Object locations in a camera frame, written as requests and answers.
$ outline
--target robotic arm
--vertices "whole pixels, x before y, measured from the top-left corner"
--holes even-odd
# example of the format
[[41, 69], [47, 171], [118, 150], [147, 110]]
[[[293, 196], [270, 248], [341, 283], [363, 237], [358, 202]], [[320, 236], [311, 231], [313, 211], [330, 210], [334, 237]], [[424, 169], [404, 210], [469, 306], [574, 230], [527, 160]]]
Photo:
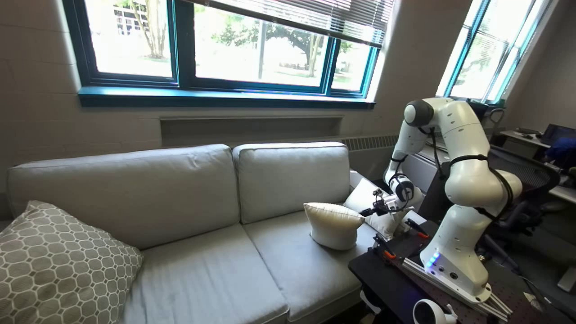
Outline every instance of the robotic arm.
[[408, 155], [422, 150], [436, 127], [452, 158], [445, 191], [454, 205], [420, 253], [420, 260], [427, 276], [470, 303], [483, 303], [491, 289], [486, 268], [474, 247], [495, 215], [519, 195], [522, 184], [515, 175], [488, 167], [490, 144], [466, 102], [429, 98], [408, 103], [392, 160], [384, 173], [384, 180], [394, 192], [387, 197], [386, 205], [394, 214], [394, 210], [422, 199], [421, 191], [402, 173], [401, 164]]

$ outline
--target window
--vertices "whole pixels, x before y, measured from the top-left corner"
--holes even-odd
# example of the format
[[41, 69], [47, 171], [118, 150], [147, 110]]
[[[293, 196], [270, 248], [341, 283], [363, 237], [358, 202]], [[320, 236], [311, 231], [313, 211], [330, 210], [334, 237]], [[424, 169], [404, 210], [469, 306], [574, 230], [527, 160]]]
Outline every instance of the window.
[[548, 0], [473, 0], [436, 95], [498, 102], [547, 6]]
[[64, 2], [84, 86], [349, 98], [366, 97], [393, 6], [393, 0]]

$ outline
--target window sill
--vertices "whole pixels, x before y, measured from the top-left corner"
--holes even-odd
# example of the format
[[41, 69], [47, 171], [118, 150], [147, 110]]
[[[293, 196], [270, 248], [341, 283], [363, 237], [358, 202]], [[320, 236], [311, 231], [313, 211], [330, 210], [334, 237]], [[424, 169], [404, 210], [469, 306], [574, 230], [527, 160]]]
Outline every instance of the window sill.
[[371, 110], [366, 99], [285, 95], [257, 92], [188, 91], [179, 89], [83, 86], [83, 107], [219, 107], [219, 108], [326, 108]]

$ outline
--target beige wall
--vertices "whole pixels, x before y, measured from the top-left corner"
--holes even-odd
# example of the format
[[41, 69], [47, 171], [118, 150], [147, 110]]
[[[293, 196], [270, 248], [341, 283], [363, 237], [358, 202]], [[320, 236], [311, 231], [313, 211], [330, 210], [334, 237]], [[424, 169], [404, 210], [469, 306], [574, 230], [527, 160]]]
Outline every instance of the beige wall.
[[504, 125], [576, 128], [576, 2], [560, 0], [507, 100]]
[[2, 0], [0, 196], [11, 165], [159, 148], [162, 117], [343, 115], [341, 135], [397, 134], [405, 104], [434, 96], [470, 0], [397, 1], [380, 82], [373, 82], [375, 109], [330, 111], [82, 108], [61, 1]]

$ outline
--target gray couch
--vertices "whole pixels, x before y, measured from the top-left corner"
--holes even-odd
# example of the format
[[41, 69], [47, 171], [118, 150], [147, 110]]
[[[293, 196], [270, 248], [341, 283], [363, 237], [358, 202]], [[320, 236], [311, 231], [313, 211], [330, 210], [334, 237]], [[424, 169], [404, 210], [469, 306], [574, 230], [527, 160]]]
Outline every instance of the gray couch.
[[140, 248], [126, 324], [321, 323], [359, 302], [335, 251], [309, 236], [305, 202], [343, 202], [361, 176], [336, 142], [150, 150], [11, 168], [15, 215], [50, 202]]

